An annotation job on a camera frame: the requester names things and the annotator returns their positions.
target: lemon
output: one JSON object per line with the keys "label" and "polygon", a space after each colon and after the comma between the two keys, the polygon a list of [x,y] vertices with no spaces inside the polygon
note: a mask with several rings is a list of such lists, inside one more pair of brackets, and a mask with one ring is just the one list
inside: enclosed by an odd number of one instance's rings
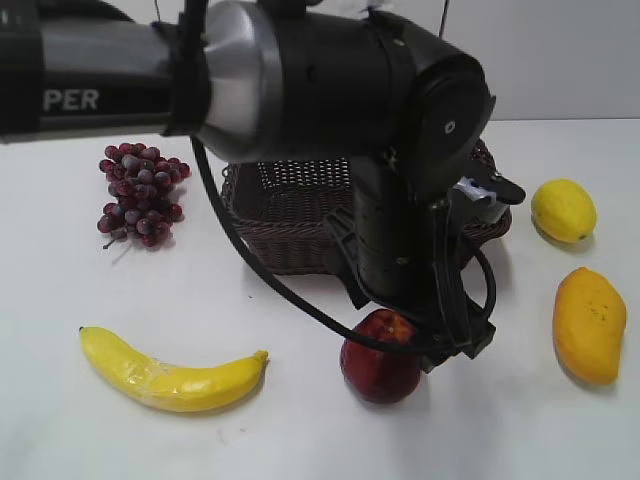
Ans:
{"label": "lemon", "polygon": [[598,218],[587,191],[567,179],[542,185],[531,201],[531,211],[543,232],[566,243],[577,243],[591,235]]}

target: white wall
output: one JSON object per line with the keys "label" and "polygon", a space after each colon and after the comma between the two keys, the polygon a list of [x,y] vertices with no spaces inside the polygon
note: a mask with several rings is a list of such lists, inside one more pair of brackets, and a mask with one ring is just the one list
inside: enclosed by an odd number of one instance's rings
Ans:
{"label": "white wall", "polygon": [[[354,2],[320,10],[351,13]],[[152,0],[112,0],[139,22]],[[175,21],[180,0],[159,0]],[[393,0],[396,13],[436,32],[441,0]],[[476,56],[498,96],[494,118],[640,117],[640,1],[451,0],[445,38]]]}

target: grape stem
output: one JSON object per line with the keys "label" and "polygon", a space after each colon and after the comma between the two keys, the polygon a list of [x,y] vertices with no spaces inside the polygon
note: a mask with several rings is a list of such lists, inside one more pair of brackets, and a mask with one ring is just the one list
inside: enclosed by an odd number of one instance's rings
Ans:
{"label": "grape stem", "polygon": [[103,249],[103,250],[106,250],[106,249],[107,249],[107,248],[109,248],[109,247],[113,244],[113,242],[115,242],[116,240],[117,240],[117,238],[112,238],[112,239],[111,239],[111,241],[110,241],[109,243],[107,243],[106,245],[103,245],[103,246],[102,246],[102,249]]}

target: grapes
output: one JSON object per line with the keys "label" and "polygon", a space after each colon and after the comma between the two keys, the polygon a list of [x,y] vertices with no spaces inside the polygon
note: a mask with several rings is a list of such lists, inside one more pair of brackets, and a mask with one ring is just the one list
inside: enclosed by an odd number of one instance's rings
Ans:
{"label": "grapes", "polygon": [[109,145],[104,149],[104,156],[110,158],[111,160],[118,160],[122,155],[120,155],[118,147],[116,147],[115,145]]}
{"label": "grapes", "polygon": [[148,248],[155,247],[158,244],[158,237],[155,235],[143,235],[142,244]]}
{"label": "grapes", "polygon": [[109,202],[107,203],[104,207],[102,207],[102,213],[104,213],[105,215],[111,213],[111,209],[113,207],[115,207],[117,204],[113,203],[113,202]]}
{"label": "grapes", "polygon": [[111,235],[103,248],[117,240],[139,238],[147,247],[165,241],[173,222],[182,218],[182,208],[172,204],[167,195],[191,174],[189,165],[176,157],[167,160],[159,149],[143,143],[108,145],[104,154],[107,158],[98,167],[117,203],[107,203],[98,220],[98,231]]}
{"label": "grapes", "polygon": [[118,198],[118,203],[122,205],[122,208],[125,210],[131,210],[132,208],[136,208],[138,200],[135,197],[120,197]]}
{"label": "grapes", "polygon": [[116,182],[116,192],[123,197],[129,197],[135,193],[135,188],[127,180],[120,180]]}
{"label": "grapes", "polygon": [[101,172],[104,172],[104,173],[107,173],[113,170],[114,166],[115,166],[115,163],[113,163],[111,160],[107,160],[106,158],[104,160],[100,160],[100,163],[98,164],[98,168],[100,169]]}
{"label": "grapes", "polygon": [[145,185],[151,185],[153,183],[153,172],[151,170],[140,170],[138,172],[138,180]]}
{"label": "grapes", "polygon": [[177,168],[169,170],[169,176],[171,177],[171,183],[180,183],[182,181],[182,176]]}
{"label": "grapes", "polygon": [[116,204],[111,208],[110,214],[115,217],[121,218],[124,216],[124,208],[122,208],[122,205]]}
{"label": "grapes", "polygon": [[125,227],[116,228],[111,231],[111,236],[116,240],[124,240],[127,238],[127,229]]}
{"label": "grapes", "polygon": [[169,218],[174,222],[177,222],[180,217],[182,217],[182,207],[177,203],[174,203],[169,209]]}
{"label": "grapes", "polygon": [[144,200],[146,198],[149,198],[149,187],[142,184],[136,185],[134,195],[138,200]]}
{"label": "grapes", "polygon": [[116,176],[116,178],[123,179],[126,171],[127,171],[126,168],[124,168],[119,163],[116,163],[115,166],[113,167],[112,173]]}
{"label": "grapes", "polygon": [[127,212],[124,214],[124,221],[129,225],[135,225],[136,223],[138,223],[138,220],[140,220],[141,216],[142,212],[140,212],[140,210],[127,210]]}
{"label": "grapes", "polygon": [[120,146],[118,147],[118,151],[124,156],[128,153],[133,154],[135,148],[130,143],[125,142],[120,144]]}
{"label": "grapes", "polygon": [[178,167],[178,170],[180,171],[180,175],[182,175],[182,178],[187,178],[189,175],[191,175],[191,169],[186,163],[181,163]]}
{"label": "grapes", "polygon": [[145,215],[145,218],[153,223],[158,223],[162,220],[162,215],[160,215],[160,212],[157,210],[149,210]]}
{"label": "grapes", "polygon": [[159,222],[159,223],[156,223],[156,228],[154,229],[153,233],[155,233],[158,240],[162,242],[164,239],[166,239],[169,236],[170,231],[171,230],[168,223]]}
{"label": "grapes", "polygon": [[141,218],[136,223],[136,230],[140,235],[150,235],[153,232],[153,222],[147,218]]}
{"label": "grapes", "polygon": [[171,209],[171,202],[167,197],[158,197],[153,202],[153,206],[160,213],[165,214],[169,213],[169,210]]}
{"label": "grapes", "polygon": [[109,225],[109,215],[103,215],[98,220],[98,230],[101,233],[109,233],[111,231],[111,225]]}
{"label": "grapes", "polygon": [[153,163],[152,160],[147,160],[145,158],[140,162],[140,169],[141,170],[150,170],[151,173],[153,173],[155,168],[156,168],[156,164]]}
{"label": "grapes", "polygon": [[146,212],[147,210],[149,210],[151,208],[151,202],[149,200],[140,200],[137,203],[137,208],[138,210],[140,210],[141,212]]}
{"label": "grapes", "polygon": [[167,172],[158,172],[154,177],[154,182],[159,187],[168,187],[171,185],[171,175]]}
{"label": "grapes", "polygon": [[155,160],[160,156],[160,150],[156,147],[145,148],[140,152],[140,156],[148,160]]}
{"label": "grapes", "polygon": [[140,168],[140,160],[134,155],[127,154],[122,157],[122,166],[127,170],[136,170],[137,172],[138,168]]}
{"label": "grapes", "polygon": [[158,162],[156,163],[156,172],[167,172],[169,173],[169,169],[171,165],[168,162]]}

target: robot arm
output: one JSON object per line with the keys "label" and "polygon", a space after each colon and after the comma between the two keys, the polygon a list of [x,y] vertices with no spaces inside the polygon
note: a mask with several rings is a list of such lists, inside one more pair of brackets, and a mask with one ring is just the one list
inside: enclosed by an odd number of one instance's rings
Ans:
{"label": "robot arm", "polygon": [[[307,12],[303,0],[206,6],[187,0],[177,26],[145,26],[97,0],[0,1],[0,137],[191,135],[208,187],[200,142],[231,163],[349,158],[355,207],[327,218],[328,266],[357,307],[374,300],[406,315],[415,345],[354,334],[261,276],[367,346],[428,354],[428,368],[474,357],[493,335],[495,291],[481,261],[487,305],[464,294],[453,251],[473,209],[460,208],[453,187],[477,194],[459,180],[495,102],[480,64],[389,13],[351,20]],[[504,203],[522,201],[507,191]]]}

